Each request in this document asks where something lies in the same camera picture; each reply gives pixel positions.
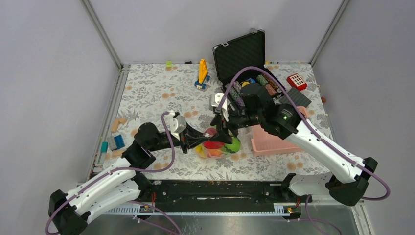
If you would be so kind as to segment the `red toy pomegranate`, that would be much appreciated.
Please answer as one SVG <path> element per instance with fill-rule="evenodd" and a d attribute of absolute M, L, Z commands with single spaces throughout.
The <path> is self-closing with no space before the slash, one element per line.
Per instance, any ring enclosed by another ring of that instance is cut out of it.
<path fill-rule="evenodd" d="M 212 138 L 217 134 L 217 130 L 215 128 L 208 128 L 205 132 L 204 132 L 204 136 L 207 138 Z"/>

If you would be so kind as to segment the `toy peach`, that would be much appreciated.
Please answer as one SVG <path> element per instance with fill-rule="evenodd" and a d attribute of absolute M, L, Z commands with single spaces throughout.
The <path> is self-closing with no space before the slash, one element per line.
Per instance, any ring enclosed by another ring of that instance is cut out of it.
<path fill-rule="evenodd" d="M 220 149 L 207 149 L 208 158 L 221 158 L 223 156 L 224 156 L 224 153 Z"/>

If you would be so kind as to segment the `clear pink zip bag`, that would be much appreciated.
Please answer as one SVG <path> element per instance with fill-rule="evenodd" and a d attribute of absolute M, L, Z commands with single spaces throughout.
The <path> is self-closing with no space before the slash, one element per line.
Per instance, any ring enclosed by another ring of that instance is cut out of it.
<path fill-rule="evenodd" d="M 206 159 L 220 159 L 228 157 L 239 152 L 241 148 L 241 141 L 238 137 L 230 134 L 232 143 L 223 143 L 218 141 L 205 141 L 197 145 L 193 151 L 200 158 Z"/>

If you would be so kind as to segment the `pink plastic basket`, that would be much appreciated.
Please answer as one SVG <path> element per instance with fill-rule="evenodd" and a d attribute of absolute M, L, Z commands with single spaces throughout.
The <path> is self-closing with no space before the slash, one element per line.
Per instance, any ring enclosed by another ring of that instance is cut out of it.
<path fill-rule="evenodd" d="M 250 129 L 252 132 L 251 143 L 254 156 L 304 152 L 303 149 L 295 144 L 268 134 L 260 125 L 251 126 Z"/>

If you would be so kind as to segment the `black poker chip case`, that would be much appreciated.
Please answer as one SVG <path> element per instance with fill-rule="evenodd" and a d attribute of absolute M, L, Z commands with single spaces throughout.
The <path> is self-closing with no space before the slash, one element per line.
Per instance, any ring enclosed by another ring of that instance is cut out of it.
<path fill-rule="evenodd" d="M 240 110 L 245 110 L 245 104 L 239 93 L 241 83 L 252 78 L 255 83 L 263 86 L 274 98 L 286 94 L 286 89 L 277 77 L 265 67 L 265 32 L 253 31 L 244 36 L 232 39 L 213 48 L 217 77 L 223 84 L 224 94 L 230 92 L 237 96 L 231 101 L 236 102 Z"/>

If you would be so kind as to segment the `red toy pepper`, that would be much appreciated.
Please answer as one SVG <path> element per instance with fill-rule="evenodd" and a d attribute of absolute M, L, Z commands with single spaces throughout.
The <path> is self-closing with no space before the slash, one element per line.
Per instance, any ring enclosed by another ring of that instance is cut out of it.
<path fill-rule="evenodd" d="M 206 141 L 203 145 L 207 149 L 221 149 L 225 143 L 219 141 Z"/>

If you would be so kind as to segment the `yellow toy bananas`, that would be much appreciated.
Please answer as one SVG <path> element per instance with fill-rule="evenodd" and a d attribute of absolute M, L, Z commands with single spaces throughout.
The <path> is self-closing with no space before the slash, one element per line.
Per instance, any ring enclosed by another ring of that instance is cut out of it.
<path fill-rule="evenodd" d="M 194 148 L 196 154 L 201 157 L 201 158 L 207 158 L 207 153 L 208 151 L 206 150 L 206 148 L 203 146 L 203 144 L 199 144 L 198 146 L 196 146 Z"/>

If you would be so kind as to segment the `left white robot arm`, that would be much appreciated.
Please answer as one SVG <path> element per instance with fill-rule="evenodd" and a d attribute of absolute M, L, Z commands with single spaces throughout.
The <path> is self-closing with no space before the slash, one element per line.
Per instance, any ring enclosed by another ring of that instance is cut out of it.
<path fill-rule="evenodd" d="M 152 152 L 178 146 L 187 153 L 212 136 L 177 118 L 164 129 L 160 132 L 153 123 L 142 124 L 133 143 L 112 165 L 68 192 L 58 189 L 52 193 L 45 234 L 51 233 L 53 224 L 57 235 L 79 235 L 108 210 L 135 199 L 148 200 L 153 186 L 144 173 L 151 172 L 148 167 L 156 159 Z"/>

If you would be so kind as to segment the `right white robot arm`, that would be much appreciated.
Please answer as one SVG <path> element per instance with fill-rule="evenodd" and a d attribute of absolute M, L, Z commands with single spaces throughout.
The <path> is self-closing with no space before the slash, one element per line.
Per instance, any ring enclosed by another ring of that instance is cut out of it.
<path fill-rule="evenodd" d="M 328 173 L 318 175 L 288 174 L 281 183 L 281 197 L 288 202 L 305 195 L 330 195 L 346 206 L 355 206 L 369 186 L 370 175 L 377 161 L 351 154 L 325 136 L 297 107 L 291 104 L 274 104 L 266 89 L 256 83 L 242 88 L 245 111 L 228 114 L 224 93 L 211 96 L 210 108 L 215 116 L 211 121 L 217 133 L 212 141 L 230 143 L 230 134 L 238 129 L 260 125 L 270 135 L 286 140 L 307 152 L 323 164 Z"/>

